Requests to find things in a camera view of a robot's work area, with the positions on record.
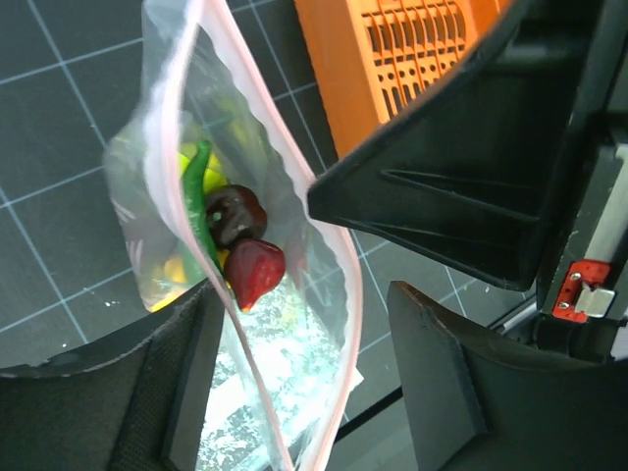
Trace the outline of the green chili pepper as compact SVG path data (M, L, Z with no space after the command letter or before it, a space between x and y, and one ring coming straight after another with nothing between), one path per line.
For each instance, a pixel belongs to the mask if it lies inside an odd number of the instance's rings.
M204 174L210 162L211 154L212 144L209 140L201 139L196 143L196 152L182 175L183 200L186 216L196 240L204 253L209 256L219 272L222 273L218 249L206 221L203 192Z

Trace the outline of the pink zip top bag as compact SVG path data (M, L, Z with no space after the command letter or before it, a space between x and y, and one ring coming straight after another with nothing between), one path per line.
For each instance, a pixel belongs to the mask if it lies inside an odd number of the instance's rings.
M323 470L356 369L349 233L313 220L315 176L223 1L142 6L141 98L104 169L149 311L209 282L221 335L201 470Z

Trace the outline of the orange plastic basket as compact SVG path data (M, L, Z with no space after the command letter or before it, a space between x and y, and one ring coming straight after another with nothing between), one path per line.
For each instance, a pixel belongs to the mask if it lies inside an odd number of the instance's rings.
M503 0L318 0L295 9L339 157L452 69Z

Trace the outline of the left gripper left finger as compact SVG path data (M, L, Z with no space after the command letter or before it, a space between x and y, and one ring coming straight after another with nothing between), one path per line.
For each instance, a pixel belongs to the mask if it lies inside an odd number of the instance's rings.
M2 469L194 469L224 315L198 285L99 340L2 369Z

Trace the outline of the dark purple plum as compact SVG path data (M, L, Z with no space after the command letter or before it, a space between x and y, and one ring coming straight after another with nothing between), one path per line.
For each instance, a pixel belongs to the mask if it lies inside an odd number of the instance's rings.
M261 238L267 213L255 193L239 184L222 186L205 197L206 223L216 246L231 250L245 238Z

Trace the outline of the yellow bell pepper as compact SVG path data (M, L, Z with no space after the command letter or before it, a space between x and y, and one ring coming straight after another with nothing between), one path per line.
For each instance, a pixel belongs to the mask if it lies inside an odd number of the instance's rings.
M223 298L228 296L219 249L205 221L205 174L218 174L212 165L212 143L200 139L190 147L194 151L184 165L181 153L166 155L144 170L149 195L170 231L179 239L158 270L165 277L168 290L150 305L152 312L174 302L193 285L209 279Z

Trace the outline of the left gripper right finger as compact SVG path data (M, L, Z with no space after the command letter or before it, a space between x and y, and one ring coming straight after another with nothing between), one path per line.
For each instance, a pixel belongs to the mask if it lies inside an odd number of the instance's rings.
M392 341L422 470L623 470L627 364L537 350L388 292Z

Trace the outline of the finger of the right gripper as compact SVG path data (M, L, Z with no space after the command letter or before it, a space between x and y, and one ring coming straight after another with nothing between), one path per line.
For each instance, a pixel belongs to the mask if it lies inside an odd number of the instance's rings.
M499 288L554 258L627 42L623 1L514 1L451 71L309 189L318 221Z

